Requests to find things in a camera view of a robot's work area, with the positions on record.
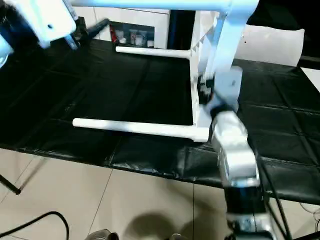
tile floor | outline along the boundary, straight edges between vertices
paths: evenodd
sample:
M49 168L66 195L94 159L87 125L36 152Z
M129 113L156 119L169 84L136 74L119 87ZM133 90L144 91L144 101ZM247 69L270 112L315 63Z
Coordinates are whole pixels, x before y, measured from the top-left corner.
M58 211L69 223L71 240L84 240L103 228L121 240L163 240L172 233L223 240L229 233L219 188L4 149L0 159L0 173L22 188L15 195L0 185L0 232ZM314 231L312 214L297 202L282 203L294 237ZM49 216L4 238L21 239L64 240L65 228L58 217Z

tripod leg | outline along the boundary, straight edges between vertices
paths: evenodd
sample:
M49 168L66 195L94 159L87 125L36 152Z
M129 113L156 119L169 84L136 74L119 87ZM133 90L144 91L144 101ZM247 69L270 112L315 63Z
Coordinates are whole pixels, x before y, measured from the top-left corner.
M0 175L0 183L2 183L4 186L6 186L9 190L11 190L16 195L19 195L21 193L21 190L19 188L15 187L11 182L9 182L2 175Z

black table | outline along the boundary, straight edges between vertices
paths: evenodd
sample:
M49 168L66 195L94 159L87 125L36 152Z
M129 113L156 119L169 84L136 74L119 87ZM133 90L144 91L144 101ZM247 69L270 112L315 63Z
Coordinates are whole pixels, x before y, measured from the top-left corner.
M320 205L320 93L299 69L243 68L238 115L282 199ZM0 69L0 147L221 187L210 143L72 126L73 118L192 125L189 61L61 40Z

black wire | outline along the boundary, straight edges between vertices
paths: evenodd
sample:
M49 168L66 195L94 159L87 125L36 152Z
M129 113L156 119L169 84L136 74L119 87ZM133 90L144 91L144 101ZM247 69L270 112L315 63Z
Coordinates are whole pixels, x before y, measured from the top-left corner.
M269 212L271 213L271 216L273 217L273 219L274 219L274 221L275 221L275 224L276 224L277 227L279 228L279 230L280 230L283 238L284 238L284 239L287 239L287 235L286 235L283 227L281 226L281 224L280 224L280 222L279 222L279 220L278 220L278 218L277 218L274 210L273 210L272 207L270 206L270 203L269 203L269 202L266 202L266 207L268 208Z
M316 222L315 225L315 231L318 232L318 227L319 227L320 219Z
M264 165L263 161L258 161L257 159L257 162L259 162L258 165L261 166L262 170L263 170L263 173L267 179L267 181L269 182L269 186L273 192L273 195L274 195L274 198L275 198L275 201L276 201L276 204L278 205L278 209L280 211L280 215L281 215L281 218L282 218L282 221L283 221L283 225L284 225L284 228L285 228L285 232L286 232L286 239L288 240L292 240L292 235L291 235L291 232L290 232L290 229L289 229L289 225L288 225L288 222L287 222L287 218L286 218L286 215L285 215L285 212L284 212L284 208L282 207L282 204L280 202L280 199L279 199L279 196L276 192L276 189L271 181L271 178L270 178L270 175L266 169L266 166Z
M15 232L17 232L17 231L20 231L21 229L24 229L24 228L26 228L26 227L28 227L28 226L30 226L30 225L38 222L39 220L41 220L41 219L49 216L49 215L57 215L57 216L62 220L62 222L64 223L64 226L65 226L66 240L69 240L69 225L68 225L68 222L67 222L67 220L65 219L65 217L64 217L60 212L57 212L57 211L47 212L47 213L45 213L45 214L43 214L43 215L41 215L41 216L38 216L38 217L35 218L35 219L33 219L33 220L31 220L31 221L23 224L23 225L20 225L20 226L14 228L14 229L9 230L9 231L0 233L0 238L3 238L3 237L8 236L8 235L10 235L10 234L13 234L13 233L15 233Z

person's foot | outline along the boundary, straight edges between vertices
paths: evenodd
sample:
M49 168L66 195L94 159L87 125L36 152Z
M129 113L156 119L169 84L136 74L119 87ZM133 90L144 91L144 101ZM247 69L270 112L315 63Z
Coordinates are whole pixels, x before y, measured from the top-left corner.
M85 240L119 240L119 237L115 232L111 233L107 229L102 229L89 234Z

